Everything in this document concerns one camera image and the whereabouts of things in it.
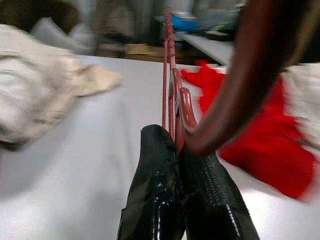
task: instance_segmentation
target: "brown curved handle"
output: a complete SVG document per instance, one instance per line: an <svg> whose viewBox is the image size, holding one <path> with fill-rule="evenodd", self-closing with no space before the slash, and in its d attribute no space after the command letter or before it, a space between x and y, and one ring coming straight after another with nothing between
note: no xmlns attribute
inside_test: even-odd
<svg viewBox="0 0 320 240"><path fill-rule="evenodd" d="M309 0L248 2L227 79L198 127L192 117L183 119L189 116L183 112L192 106L189 91L180 90L184 141L192 152L200 155L214 152L253 118L293 53L299 25L309 3Z"/></svg>

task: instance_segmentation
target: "white table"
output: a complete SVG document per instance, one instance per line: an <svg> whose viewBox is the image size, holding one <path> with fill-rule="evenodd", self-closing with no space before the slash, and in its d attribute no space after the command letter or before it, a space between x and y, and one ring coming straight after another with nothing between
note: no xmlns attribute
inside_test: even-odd
<svg viewBox="0 0 320 240"><path fill-rule="evenodd" d="M203 36L187 34L183 31L174 33L221 65L228 65L234 52L234 43L231 41L210 40Z"/></svg>
<svg viewBox="0 0 320 240"><path fill-rule="evenodd" d="M139 159L140 130L161 123L163 65L82 59L122 73L124 85L80 98L61 124L23 150L1 151L1 240L116 239ZM238 185L262 240L320 239L319 193L310 204L301 203L222 164Z"/></svg>

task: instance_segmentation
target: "white cloth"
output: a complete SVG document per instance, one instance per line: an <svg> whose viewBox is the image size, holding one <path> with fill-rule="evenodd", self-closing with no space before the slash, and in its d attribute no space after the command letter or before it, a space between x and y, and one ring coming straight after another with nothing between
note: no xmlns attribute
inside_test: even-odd
<svg viewBox="0 0 320 240"><path fill-rule="evenodd" d="M72 52L0 24L0 141L35 139L57 124L76 96L107 91L122 75L83 65Z"/></svg>
<svg viewBox="0 0 320 240"><path fill-rule="evenodd" d="M79 23L66 34L51 17L44 17L34 25L30 34L44 44L72 50L79 55L92 55L97 47L93 32L84 22Z"/></svg>
<svg viewBox="0 0 320 240"><path fill-rule="evenodd" d="M320 63L305 63L283 73L286 111L299 119L300 131L320 147Z"/></svg>

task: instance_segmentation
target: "blue container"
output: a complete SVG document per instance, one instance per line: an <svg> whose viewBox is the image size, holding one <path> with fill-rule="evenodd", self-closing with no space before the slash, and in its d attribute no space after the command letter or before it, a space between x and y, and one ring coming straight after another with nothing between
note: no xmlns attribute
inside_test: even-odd
<svg viewBox="0 0 320 240"><path fill-rule="evenodd" d="M190 32L196 30L198 27L198 21L196 19L187 19L176 15L172 15L171 19L175 30Z"/></svg>

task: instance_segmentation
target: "red fabric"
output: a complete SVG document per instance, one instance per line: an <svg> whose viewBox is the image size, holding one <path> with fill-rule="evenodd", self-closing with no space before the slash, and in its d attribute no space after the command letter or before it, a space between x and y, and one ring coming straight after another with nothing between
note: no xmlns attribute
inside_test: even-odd
<svg viewBox="0 0 320 240"><path fill-rule="evenodd" d="M182 76L201 88L198 98L204 114L214 101L225 74L199 64L198 72L183 69ZM284 115L283 79L278 77L266 103L245 131L220 149L220 156L283 194L300 198L314 177L315 157L297 142L303 135L294 117Z"/></svg>

